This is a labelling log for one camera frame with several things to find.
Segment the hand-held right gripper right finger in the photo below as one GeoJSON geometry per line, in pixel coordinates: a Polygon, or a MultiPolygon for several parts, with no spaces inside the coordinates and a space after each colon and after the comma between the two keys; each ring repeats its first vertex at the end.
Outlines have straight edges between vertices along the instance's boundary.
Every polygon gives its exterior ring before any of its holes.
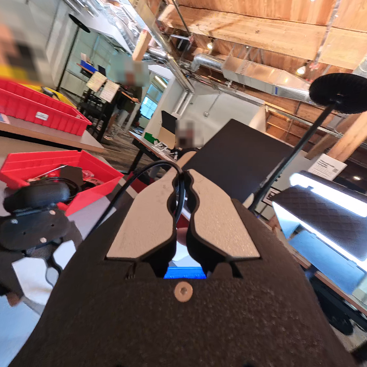
{"type": "Polygon", "coordinates": [[[231,276],[241,277],[237,262],[259,260],[256,248],[233,200],[215,183],[189,169],[185,189],[190,211],[186,246],[206,276],[228,264],[231,276]]]}

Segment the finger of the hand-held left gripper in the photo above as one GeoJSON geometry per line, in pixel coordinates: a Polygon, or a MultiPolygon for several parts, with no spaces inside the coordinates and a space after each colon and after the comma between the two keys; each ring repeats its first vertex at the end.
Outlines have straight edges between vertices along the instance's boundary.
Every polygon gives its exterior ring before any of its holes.
{"type": "Polygon", "coordinates": [[[57,269],[64,270],[75,252],[76,247],[72,240],[61,243],[53,253],[53,261],[57,269]]]}
{"type": "Polygon", "coordinates": [[[39,305],[47,304],[53,285],[47,279],[48,266],[41,258],[23,258],[12,263],[24,296],[39,305]]]}

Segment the blue plastic bin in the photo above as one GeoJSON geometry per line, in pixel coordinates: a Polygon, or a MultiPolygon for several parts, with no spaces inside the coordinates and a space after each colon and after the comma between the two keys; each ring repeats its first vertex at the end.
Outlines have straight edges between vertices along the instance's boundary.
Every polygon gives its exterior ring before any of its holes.
{"type": "Polygon", "coordinates": [[[206,279],[201,267],[173,267],[167,269],[164,279],[206,279]]]}

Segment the red plastic tray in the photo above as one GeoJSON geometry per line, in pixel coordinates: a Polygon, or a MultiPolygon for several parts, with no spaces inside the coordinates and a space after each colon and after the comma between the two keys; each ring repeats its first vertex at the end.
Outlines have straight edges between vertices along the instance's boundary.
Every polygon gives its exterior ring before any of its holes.
{"type": "Polygon", "coordinates": [[[1,181],[13,190],[29,186],[28,179],[66,164],[90,171],[102,184],[78,193],[69,205],[58,203],[67,217],[110,194],[123,174],[93,155],[76,150],[25,152],[8,154],[0,171],[1,181]]]}

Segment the black white marker sign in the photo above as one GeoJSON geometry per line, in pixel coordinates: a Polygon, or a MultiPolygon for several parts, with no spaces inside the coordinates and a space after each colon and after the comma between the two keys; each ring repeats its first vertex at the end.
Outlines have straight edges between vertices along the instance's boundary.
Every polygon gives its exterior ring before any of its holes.
{"type": "Polygon", "coordinates": [[[268,205],[268,206],[271,206],[273,205],[273,198],[280,194],[282,192],[282,190],[279,190],[275,187],[270,187],[268,193],[265,195],[265,197],[262,199],[262,203],[268,205]]]}

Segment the black panel on white stand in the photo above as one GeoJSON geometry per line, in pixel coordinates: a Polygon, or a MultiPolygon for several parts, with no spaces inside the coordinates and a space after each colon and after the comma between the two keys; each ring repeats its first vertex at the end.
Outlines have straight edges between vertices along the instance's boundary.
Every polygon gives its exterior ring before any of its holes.
{"type": "Polygon", "coordinates": [[[292,150],[283,141],[231,119],[200,149],[178,148],[178,158],[195,151],[183,170],[195,170],[244,203],[292,150]]]}

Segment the black flat square piece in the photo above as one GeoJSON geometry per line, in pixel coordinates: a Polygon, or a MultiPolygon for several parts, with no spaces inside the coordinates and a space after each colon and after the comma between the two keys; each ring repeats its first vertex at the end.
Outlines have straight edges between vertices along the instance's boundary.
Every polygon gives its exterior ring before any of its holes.
{"type": "Polygon", "coordinates": [[[78,186],[82,186],[84,184],[83,171],[81,167],[66,165],[65,167],[60,168],[59,172],[59,177],[67,178],[78,186]]]}

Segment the wooden top desk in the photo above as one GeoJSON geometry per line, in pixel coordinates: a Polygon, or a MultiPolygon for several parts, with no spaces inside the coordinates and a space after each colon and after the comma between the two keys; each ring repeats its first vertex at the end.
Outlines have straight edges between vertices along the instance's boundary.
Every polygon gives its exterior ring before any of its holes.
{"type": "Polygon", "coordinates": [[[131,163],[129,169],[125,172],[125,174],[130,174],[133,172],[143,155],[148,156],[150,159],[152,159],[154,162],[158,160],[167,160],[172,162],[177,162],[177,160],[173,159],[171,156],[165,154],[164,152],[158,150],[155,148],[154,144],[147,141],[145,138],[143,138],[141,135],[138,135],[134,132],[129,131],[128,134],[133,138],[132,145],[134,145],[136,148],[138,148],[138,153],[136,154],[133,162],[131,163]]]}

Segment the black and beige panel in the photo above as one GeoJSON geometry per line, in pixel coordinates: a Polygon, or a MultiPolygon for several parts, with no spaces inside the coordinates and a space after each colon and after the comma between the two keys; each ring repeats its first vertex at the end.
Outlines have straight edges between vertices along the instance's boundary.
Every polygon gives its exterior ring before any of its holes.
{"type": "Polygon", "coordinates": [[[174,149],[176,145],[177,118],[166,111],[161,111],[162,124],[158,134],[158,140],[164,143],[168,149],[174,149]]]}

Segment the red ribbed plastic bin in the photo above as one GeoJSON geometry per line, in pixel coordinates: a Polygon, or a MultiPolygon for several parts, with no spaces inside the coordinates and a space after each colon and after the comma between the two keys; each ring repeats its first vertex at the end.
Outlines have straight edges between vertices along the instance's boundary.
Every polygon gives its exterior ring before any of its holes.
{"type": "Polygon", "coordinates": [[[0,112],[77,136],[92,125],[74,107],[5,79],[0,80],[0,112]]]}

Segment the white paper sign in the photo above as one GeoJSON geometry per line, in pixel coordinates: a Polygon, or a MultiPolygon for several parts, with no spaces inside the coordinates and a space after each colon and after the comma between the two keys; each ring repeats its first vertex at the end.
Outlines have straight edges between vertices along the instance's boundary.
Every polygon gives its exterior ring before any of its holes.
{"type": "Polygon", "coordinates": [[[310,166],[307,172],[318,177],[333,181],[345,168],[347,164],[340,162],[327,154],[321,154],[319,158],[310,166]]]}

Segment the yellow plastic bin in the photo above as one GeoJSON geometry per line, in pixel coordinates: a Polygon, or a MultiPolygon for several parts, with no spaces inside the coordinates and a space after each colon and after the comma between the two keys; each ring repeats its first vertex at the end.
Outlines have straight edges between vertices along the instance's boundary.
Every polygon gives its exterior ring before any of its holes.
{"type": "Polygon", "coordinates": [[[73,108],[76,109],[76,106],[66,97],[64,96],[62,93],[60,92],[57,92],[53,89],[50,89],[50,88],[47,88],[47,87],[44,87],[44,86],[40,86],[40,92],[52,99],[56,99],[62,103],[65,103],[73,108]]]}

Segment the white flip chart board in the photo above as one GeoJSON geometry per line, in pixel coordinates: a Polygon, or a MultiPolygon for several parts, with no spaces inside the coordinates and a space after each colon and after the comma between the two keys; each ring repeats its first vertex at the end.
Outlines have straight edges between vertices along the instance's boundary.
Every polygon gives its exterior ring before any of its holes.
{"type": "Polygon", "coordinates": [[[101,89],[106,80],[106,76],[104,76],[99,71],[95,71],[90,79],[87,81],[86,87],[96,93],[101,89]]]}
{"type": "Polygon", "coordinates": [[[119,84],[107,79],[99,94],[99,98],[106,101],[107,103],[111,103],[119,88],[119,84]]]}

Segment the black floor lamp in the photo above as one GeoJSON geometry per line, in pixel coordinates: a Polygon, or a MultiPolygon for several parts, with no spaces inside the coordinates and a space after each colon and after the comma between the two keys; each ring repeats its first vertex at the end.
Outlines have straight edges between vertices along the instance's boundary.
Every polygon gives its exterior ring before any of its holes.
{"type": "Polygon", "coordinates": [[[293,161],[333,110],[344,114],[365,112],[367,110],[366,95],[367,80],[363,76],[348,73],[331,73],[314,80],[309,88],[309,97],[314,103],[324,106],[324,111],[302,136],[287,158],[282,160],[271,176],[267,178],[254,194],[254,199],[248,207],[249,211],[255,212],[259,202],[267,196],[272,184],[293,161]]]}
{"type": "Polygon", "coordinates": [[[85,33],[90,33],[90,29],[83,22],[81,22],[76,16],[73,16],[73,15],[69,14],[68,17],[76,25],[76,30],[75,30],[74,36],[72,38],[71,46],[70,46],[69,51],[67,53],[66,61],[65,61],[65,64],[63,66],[60,78],[59,78],[59,82],[58,82],[58,85],[57,85],[57,88],[56,88],[57,92],[60,92],[60,90],[61,90],[62,82],[63,82],[64,76],[66,74],[66,70],[67,70],[67,67],[68,67],[68,64],[69,64],[69,61],[70,61],[70,58],[71,58],[71,54],[73,52],[73,49],[74,49],[74,46],[76,44],[77,37],[79,35],[80,30],[84,31],[85,33]]]}

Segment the silver rectangular air duct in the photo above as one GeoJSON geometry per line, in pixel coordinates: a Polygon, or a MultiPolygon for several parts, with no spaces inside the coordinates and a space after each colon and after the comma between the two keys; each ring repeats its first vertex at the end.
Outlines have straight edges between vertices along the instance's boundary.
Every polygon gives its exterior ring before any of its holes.
{"type": "Polygon", "coordinates": [[[208,54],[198,54],[190,64],[196,72],[206,67],[218,72],[230,81],[248,86],[264,93],[310,103],[310,83],[290,72],[256,62],[228,56],[225,60],[208,54]]]}

